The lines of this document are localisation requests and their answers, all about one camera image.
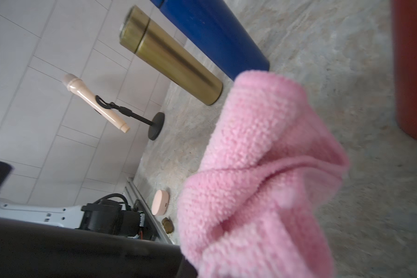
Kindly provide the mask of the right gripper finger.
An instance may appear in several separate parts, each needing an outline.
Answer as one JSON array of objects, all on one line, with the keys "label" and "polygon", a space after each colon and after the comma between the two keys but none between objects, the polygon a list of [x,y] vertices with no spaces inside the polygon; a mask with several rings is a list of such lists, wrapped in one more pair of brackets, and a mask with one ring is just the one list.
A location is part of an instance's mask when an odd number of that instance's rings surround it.
[{"label": "right gripper finger", "polygon": [[193,265],[183,257],[180,265],[178,267],[177,274],[175,278],[197,278],[198,271],[193,267]]}]

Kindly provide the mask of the pink cloth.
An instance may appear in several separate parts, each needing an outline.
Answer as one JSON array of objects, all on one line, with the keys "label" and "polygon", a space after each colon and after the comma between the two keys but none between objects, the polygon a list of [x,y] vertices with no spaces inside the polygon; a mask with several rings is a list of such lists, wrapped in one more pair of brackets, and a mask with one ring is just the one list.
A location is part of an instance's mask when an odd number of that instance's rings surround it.
[{"label": "pink cloth", "polygon": [[349,166],[298,83],[241,73],[181,191],[182,253],[200,278],[332,278],[314,211]]}]

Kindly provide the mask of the black thermos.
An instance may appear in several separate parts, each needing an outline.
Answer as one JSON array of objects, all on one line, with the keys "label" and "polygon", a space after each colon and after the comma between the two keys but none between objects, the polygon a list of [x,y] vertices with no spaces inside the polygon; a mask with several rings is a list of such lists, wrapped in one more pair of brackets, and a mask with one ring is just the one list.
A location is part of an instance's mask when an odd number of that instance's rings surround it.
[{"label": "black thermos", "polygon": [[[0,161],[0,189],[13,168]],[[0,218],[0,278],[174,278],[178,246]]]}]

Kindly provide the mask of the blue thermos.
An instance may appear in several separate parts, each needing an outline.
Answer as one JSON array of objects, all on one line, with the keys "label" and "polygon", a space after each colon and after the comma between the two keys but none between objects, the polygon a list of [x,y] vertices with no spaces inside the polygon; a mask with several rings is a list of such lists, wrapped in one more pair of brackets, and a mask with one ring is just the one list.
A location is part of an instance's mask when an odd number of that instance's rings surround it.
[{"label": "blue thermos", "polygon": [[269,70],[268,59],[224,1],[151,2],[231,80],[244,71]]}]

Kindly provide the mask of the red thermos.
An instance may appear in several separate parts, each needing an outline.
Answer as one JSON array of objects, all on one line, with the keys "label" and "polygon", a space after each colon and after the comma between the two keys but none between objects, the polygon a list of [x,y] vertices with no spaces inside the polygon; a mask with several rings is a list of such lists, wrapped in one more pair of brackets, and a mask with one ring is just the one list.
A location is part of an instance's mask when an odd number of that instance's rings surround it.
[{"label": "red thermos", "polygon": [[396,120],[417,140],[417,0],[391,1]]}]

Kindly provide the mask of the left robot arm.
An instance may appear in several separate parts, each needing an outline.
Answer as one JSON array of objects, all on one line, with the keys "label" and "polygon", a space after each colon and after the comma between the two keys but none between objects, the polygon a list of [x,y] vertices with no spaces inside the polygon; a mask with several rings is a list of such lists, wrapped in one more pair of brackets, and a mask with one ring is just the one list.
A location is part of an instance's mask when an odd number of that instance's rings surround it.
[{"label": "left robot arm", "polygon": [[112,193],[91,203],[72,207],[29,206],[0,198],[0,218],[133,239],[156,238],[142,209],[131,206],[120,193]]}]

